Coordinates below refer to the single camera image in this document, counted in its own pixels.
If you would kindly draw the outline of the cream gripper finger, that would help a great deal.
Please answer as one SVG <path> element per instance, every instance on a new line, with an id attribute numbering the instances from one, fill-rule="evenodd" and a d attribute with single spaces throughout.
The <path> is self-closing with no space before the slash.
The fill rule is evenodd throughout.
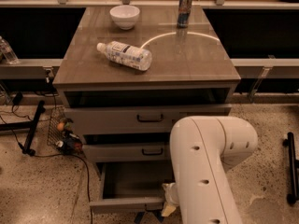
<path id="1" fill-rule="evenodd" d="M 176 211 L 176 207 L 168 202 L 164 203 L 164 207 L 161 211 L 162 217 L 169 217 L 173 212 Z"/>

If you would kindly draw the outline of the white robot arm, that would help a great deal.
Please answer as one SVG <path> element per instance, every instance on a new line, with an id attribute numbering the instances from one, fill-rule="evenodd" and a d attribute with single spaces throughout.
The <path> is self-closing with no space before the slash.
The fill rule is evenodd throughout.
<path id="1" fill-rule="evenodd" d="M 183 224 L 242 224 L 225 172 L 258 144 L 253 126 L 236 117 L 180 119 L 170 134 L 175 181 L 164 184 L 164 217 L 180 210 Z"/>

